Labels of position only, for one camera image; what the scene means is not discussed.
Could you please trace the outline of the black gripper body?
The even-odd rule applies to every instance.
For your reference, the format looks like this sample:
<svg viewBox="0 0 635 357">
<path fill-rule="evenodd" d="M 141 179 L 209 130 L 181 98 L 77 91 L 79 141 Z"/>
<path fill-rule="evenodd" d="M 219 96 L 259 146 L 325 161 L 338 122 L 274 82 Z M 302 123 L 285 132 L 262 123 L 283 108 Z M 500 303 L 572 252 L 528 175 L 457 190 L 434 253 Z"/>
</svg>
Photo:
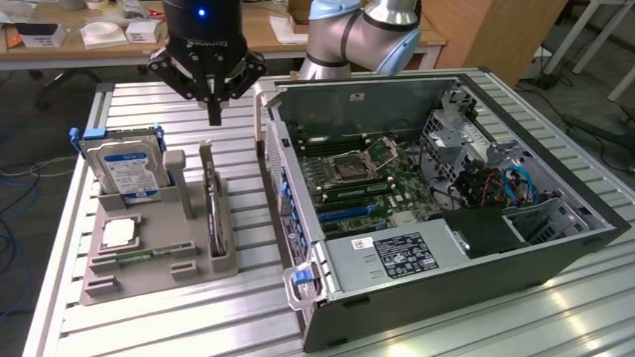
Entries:
<svg viewBox="0 0 635 357">
<path fill-rule="evenodd" d="M 163 2 L 165 50 L 189 72 L 229 76 L 246 53 L 239 1 Z"/>
</svg>

